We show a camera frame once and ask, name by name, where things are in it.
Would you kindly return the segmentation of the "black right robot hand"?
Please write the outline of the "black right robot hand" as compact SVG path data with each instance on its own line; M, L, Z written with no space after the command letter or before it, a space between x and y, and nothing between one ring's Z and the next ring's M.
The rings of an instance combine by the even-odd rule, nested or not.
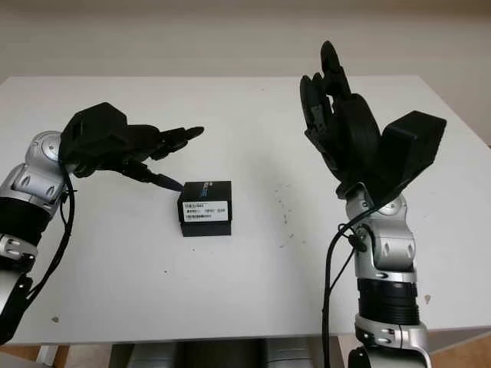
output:
M381 134L367 101L351 91L330 41L320 57L322 72L300 80L305 135L339 181L338 198L346 199L375 160Z

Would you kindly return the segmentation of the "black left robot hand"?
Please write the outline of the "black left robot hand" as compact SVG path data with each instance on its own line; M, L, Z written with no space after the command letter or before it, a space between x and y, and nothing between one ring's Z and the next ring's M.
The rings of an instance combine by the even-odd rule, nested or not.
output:
M78 178L96 171L113 171L138 182L181 192L183 185L164 174L152 172L147 159L161 160L184 148L204 132L202 126L160 131L150 125L127 125L107 133L84 133L64 151Z

